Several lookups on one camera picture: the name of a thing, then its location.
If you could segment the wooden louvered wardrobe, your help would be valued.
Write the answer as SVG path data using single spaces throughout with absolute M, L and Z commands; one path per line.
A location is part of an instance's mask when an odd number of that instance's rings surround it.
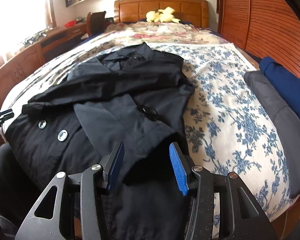
M 285 0 L 219 0 L 218 32 L 257 57 L 272 57 L 300 79 L 300 20 Z

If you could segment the folded grey garment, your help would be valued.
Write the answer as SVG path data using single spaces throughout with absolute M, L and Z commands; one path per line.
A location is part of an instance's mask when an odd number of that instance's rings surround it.
M 300 195 L 300 119 L 261 71 L 244 74 L 244 81 L 277 129 L 290 176 L 290 198 Z

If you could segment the dark wooden chair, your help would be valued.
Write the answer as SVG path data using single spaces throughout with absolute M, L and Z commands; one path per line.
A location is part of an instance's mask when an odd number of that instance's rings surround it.
M 104 31 L 105 15 L 106 11 L 88 13 L 86 27 L 89 37 Z

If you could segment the pink floral quilt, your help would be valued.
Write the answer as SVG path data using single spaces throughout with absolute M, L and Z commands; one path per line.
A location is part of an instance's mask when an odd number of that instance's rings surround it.
M 94 49 L 109 43 L 111 46 L 132 46 L 143 42 L 158 45 L 223 46 L 230 42 L 192 24 L 136 22 L 109 25 L 104 33 L 83 43 Z

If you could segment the yellow plush toy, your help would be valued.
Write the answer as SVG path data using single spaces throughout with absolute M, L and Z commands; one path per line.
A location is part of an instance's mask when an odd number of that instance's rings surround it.
M 180 23 L 180 19 L 175 18 L 174 14 L 175 10 L 171 7 L 166 7 L 166 9 L 158 9 L 157 11 L 149 11 L 146 14 L 146 21 L 147 22 L 173 22 L 173 23 Z

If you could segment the blue floral bed sheet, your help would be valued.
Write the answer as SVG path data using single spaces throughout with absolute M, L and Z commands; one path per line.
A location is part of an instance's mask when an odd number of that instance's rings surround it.
M 217 174 L 237 172 L 269 220 L 295 203 L 283 146 L 270 117 L 244 81 L 253 66 L 234 45 L 155 43 L 179 55 L 194 85 L 185 110 L 185 132 L 195 163 Z

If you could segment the window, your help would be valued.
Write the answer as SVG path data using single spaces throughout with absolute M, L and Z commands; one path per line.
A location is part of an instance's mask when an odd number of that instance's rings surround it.
M 0 0 L 0 57 L 16 53 L 27 38 L 56 25 L 53 0 Z

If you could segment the red bowl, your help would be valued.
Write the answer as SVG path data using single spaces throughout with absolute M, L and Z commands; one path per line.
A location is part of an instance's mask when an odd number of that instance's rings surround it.
M 65 23 L 64 26 L 65 26 L 66 28 L 71 28 L 71 27 L 73 27 L 76 23 L 77 23 L 77 21 L 76 21 L 76 20 L 73 20 L 73 21 L 69 21 L 69 22 Z

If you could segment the black double-breasted coat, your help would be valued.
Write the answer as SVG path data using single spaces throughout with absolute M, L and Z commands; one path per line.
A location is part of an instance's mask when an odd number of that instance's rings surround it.
M 58 172 L 84 172 L 124 143 L 116 186 L 102 195 L 109 239 L 182 239 L 189 200 L 169 157 L 187 154 L 183 113 L 194 86 L 183 58 L 146 43 L 93 57 L 33 96 L 5 131 L 0 201 L 20 226 Z

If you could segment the wooden desk cabinet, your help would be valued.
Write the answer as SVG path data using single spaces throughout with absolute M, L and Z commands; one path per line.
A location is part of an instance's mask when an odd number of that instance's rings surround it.
M 45 63 L 77 46 L 86 32 L 85 23 L 54 29 L 3 64 L 0 67 L 0 108 L 16 84 Z

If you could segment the folded navy blue garment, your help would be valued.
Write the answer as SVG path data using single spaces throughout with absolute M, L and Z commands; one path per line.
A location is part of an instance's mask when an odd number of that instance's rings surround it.
M 300 79 L 269 56 L 261 59 L 259 68 L 300 119 Z

